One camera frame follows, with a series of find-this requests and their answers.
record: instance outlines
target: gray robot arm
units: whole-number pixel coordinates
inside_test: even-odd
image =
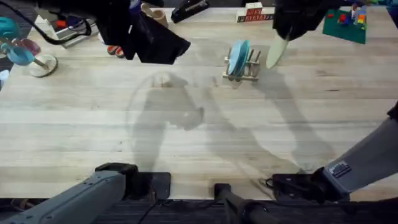
[[[376,130],[325,166],[323,175],[349,194],[398,172],[398,122],[387,118]]]
[[[89,224],[124,198],[147,197],[151,187],[161,192],[158,198],[169,197],[170,174],[138,172],[135,165],[108,163],[80,184],[0,224]]]
[[[116,171],[98,171],[82,183],[0,223],[89,224],[120,201],[125,188],[125,175]]]
[[[277,200],[318,203],[348,200],[349,194],[398,172],[398,103],[376,130],[314,174],[274,174]]]

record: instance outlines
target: black cable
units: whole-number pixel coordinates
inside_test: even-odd
[[[83,34],[73,34],[71,37],[67,38],[67,39],[63,39],[63,40],[55,40],[51,37],[49,37],[47,34],[45,34],[45,32],[40,29],[33,21],[31,21],[29,18],[27,18],[26,16],[24,16],[20,11],[18,11],[17,9],[14,9],[12,6],[8,5],[7,3],[0,1],[0,5],[6,6],[7,8],[9,8],[11,11],[13,11],[15,14],[17,14],[17,16],[23,18],[27,23],[29,23],[32,27],[34,27],[37,32],[44,38],[45,41],[47,41],[50,44],[53,45],[61,45],[64,44],[68,41],[71,41],[79,36],[82,35],[86,35],[89,36],[91,35],[91,26],[89,25],[89,23],[84,20],[84,23],[86,25],[86,32]]]
[[[140,217],[140,219],[138,220],[137,224],[141,224],[142,221],[145,219],[145,217],[149,214],[149,212],[154,209],[156,207],[156,205],[158,205],[158,201],[156,201],[153,205],[151,205],[146,211],[145,213]]]
[[[81,25],[83,25],[83,24],[84,24],[84,19],[81,19],[81,20],[80,20],[77,24],[75,24],[75,25],[69,24],[69,23],[68,23],[68,18],[65,20],[65,22],[67,23],[67,29],[70,30],[70,31],[80,32],[80,31],[86,31],[86,30],[87,30],[86,27],[81,28],[81,29],[76,29],[76,28],[74,28],[74,27],[80,27]]]

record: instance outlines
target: plate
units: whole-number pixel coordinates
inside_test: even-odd
[[[238,61],[241,53],[241,46],[241,40],[236,41],[235,44],[232,46],[231,53],[229,54],[228,75],[231,75],[235,71],[236,62]]]
[[[237,66],[236,66],[236,76],[241,77],[243,75],[242,69],[244,69],[244,66],[246,64],[246,60],[248,59],[248,53],[249,53],[249,41],[245,40],[242,43],[241,46],[241,53],[239,54]]]

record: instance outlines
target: stapler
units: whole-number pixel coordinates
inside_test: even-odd
[[[199,12],[210,7],[206,0],[183,0],[181,4],[172,12],[172,20],[178,23],[188,17],[191,17]]]

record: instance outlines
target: wood grain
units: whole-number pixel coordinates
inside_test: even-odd
[[[313,172],[369,134],[398,97],[398,32],[370,8],[366,45],[315,32],[291,42],[258,83],[221,78],[237,39],[263,51],[272,21],[235,23],[237,9],[208,9],[170,29],[192,46],[175,65],[106,53],[97,38],[68,50],[30,38],[59,60],[46,78],[14,66],[0,92],[0,197],[52,197],[105,162],[172,174],[172,198],[212,198],[229,182],[269,199],[257,178]],[[170,18],[171,9],[166,9]],[[398,195],[394,175],[353,194]]]

